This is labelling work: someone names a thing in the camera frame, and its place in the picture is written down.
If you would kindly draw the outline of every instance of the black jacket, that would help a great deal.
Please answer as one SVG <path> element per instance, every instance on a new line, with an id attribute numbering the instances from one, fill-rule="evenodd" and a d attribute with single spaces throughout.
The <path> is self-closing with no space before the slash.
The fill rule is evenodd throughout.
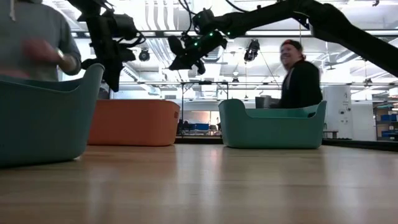
<path id="1" fill-rule="evenodd" d="M 321 101 L 319 69 L 304 60 L 297 62 L 285 77 L 277 107 L 303 108 L 317 105 Z"/>

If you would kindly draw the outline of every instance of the camera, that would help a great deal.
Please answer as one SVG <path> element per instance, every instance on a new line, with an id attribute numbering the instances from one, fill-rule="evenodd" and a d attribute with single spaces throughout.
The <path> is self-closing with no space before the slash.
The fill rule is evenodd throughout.
<path id="1" fill-rule="evenodd" d="M 147 62 L 150 59 L 148 49 L 141 49 L 141 53 L 138 55 L 141 62 Z"/>
<path id="2" fill-rule="evenodd" d="M 260 50 L 260 43 L 258 40 L 251 40 L 249 47 L 246 49 L 246 53 L 244 54 L 245 62 L 252 62 L 256 59 L 258 55 L 258 51 Z"/>

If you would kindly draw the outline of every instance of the gray hoodie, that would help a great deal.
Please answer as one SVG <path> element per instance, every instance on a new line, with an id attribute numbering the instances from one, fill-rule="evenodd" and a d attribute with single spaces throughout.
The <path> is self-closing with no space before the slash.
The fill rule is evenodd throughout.
<path id="1" fill-rule="evenodd" d="M 0 0 L 0 70 L 22 70 L 34 80 L 58 81 L 56 65 L 38 65 L 22 51 L 24 40 L 44 39 L 79 61 L 78 68 L 67 73 L 76 75 L 81 56 L 67 21 L 41 0 L 29 1 Z"/>

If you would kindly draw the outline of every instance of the wristwatch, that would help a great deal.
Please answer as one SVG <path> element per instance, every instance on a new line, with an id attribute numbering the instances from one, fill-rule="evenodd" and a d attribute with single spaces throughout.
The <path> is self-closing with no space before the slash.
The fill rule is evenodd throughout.
<path id="1" fill-rule="evenodd" d="M 57 51 L 58 56 L 63 60 L 64 56 L 63 56 L 63 52 L 60 49 L 55 49 L 55 51 Z"/>

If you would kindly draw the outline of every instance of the hand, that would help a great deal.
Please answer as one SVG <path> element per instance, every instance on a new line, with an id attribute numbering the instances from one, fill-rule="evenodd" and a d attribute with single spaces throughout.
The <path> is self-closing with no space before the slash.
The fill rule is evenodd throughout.
<path id="1" fill-rule="evenodd" d="M 27 40 L 23 43 L 23 51 L 36 62 L 58 65 L 62 61 L 58 52 L 45 40 Z"/>

